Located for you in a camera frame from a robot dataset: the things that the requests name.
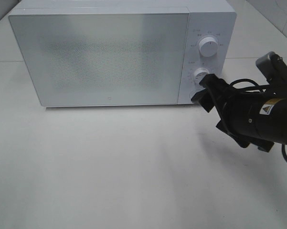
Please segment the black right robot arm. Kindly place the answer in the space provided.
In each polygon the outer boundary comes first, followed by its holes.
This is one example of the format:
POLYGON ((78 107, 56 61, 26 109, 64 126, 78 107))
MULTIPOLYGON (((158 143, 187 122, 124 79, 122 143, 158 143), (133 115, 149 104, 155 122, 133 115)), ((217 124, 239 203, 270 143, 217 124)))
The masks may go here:
POLYGON ((216 109, 216 127, 242 148, 250 144, 268 152, 274 143, 287 145, 287 81, 235 88, 215 74, 206 75, 203 90, 191 98, 205 111, 216 109))

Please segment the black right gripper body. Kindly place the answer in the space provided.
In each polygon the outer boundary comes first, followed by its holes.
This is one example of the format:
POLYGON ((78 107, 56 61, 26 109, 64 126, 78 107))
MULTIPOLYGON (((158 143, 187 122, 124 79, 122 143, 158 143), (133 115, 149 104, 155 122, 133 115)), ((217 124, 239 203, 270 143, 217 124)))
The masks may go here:
POLYGON ((205 75, 199 81, 199 85, 203 87, 203 90, 196 92, 191 97, 191 101, 194 104, 199 104, 207 112, 210 112, 213 107, 216 108, 220 117, 216 127, 220 131, 230 136, 242 148, 247 148, 250 144, 253 144, 261 151, 269 152, 271 150, 274 145, 273 142, 239 134, 229 125, 228 115, 224 112, 230 106, 228 104, 230 99, 234 99, 237 95, 235 88, 215 74, 205 75))

